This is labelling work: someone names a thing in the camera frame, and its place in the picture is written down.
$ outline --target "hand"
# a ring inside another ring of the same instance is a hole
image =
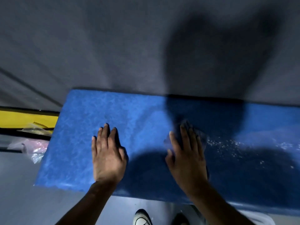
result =
[[[189,129],[190,136],[184,126],[180,126],[180,132],[183,150],[171,131],[170,140],[175,153],[175,161],[171,150],[168,149],[166,163],[176,183],[188,197],[191,197],[199,192],[201,183],[207,181],[206,162],[200,137],[195,135],[192,128]]]
[[[104,181],[117,185],[123,178],[126,168],[126,156],[122,148],[115,143],[116,128],[110,135],[108,124],[98,131],[97,140],[92,137],[93,173],[95,181]]]

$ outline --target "blue table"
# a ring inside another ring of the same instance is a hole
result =
[[[210,136],[210,182],[239,209],[300,215],[300,108],[72,90],[36,185],[87,191],[91,137],[117,127],[129,162],[114,195],[190,203],[165,164],[163,141],[187,118]]]

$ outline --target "forearm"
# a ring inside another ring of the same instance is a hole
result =
[[[228,204],[207,181],[201,184],[198,193],[188,197],[211,225],[254,225]]]
[[[114,190],[115,184],[95,182],[87,194],[56,225],[94,225]]]

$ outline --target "white shoe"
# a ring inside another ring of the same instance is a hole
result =
[[[135,213],[133,225],[152,225],[150,217],[144,209],[139,209]]]

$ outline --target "yellow object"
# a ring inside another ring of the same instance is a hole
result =
[[[58,115],[31,114],[0,110],[0,128],[25,128],[34,123],[42,128],[54,128]]]

